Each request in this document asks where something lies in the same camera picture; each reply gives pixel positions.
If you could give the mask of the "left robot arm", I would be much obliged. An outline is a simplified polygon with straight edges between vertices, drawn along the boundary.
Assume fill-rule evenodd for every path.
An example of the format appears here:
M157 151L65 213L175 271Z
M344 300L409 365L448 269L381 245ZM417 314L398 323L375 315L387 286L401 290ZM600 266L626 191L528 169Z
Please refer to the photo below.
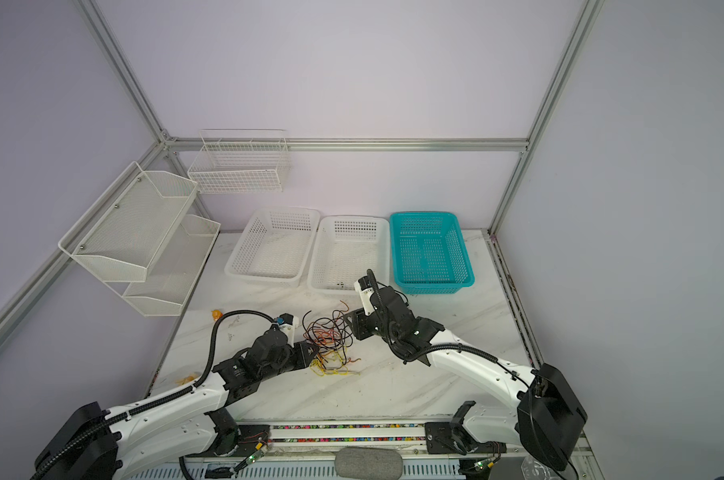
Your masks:
M36 479L125 479L173 459L199 454L230 456L263 443L247 439L230 405L255 394L262 383L307 369L318 355L309 341L294 341L293 317L261 313L268 329L232 357L215 360L226 312L215 320L199 378L160 395L104 408L92 402L77 409L35 462Z

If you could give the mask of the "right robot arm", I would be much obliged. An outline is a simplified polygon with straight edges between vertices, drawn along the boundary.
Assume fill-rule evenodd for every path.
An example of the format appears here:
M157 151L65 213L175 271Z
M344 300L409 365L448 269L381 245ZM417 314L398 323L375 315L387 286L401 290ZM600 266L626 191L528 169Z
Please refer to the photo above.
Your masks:
M473 400L459 407L451 420L458 452L501 442L522 446L559 478L575 469L571 455L588 414L558 368L516 364L471 345L441 323L415 315L403 296L378 282L372 271L359 278L354 289L362 306L348 314L346 322L356 339L378 336L403 364L420 362L446 370L503 406L501 416L481 412Z

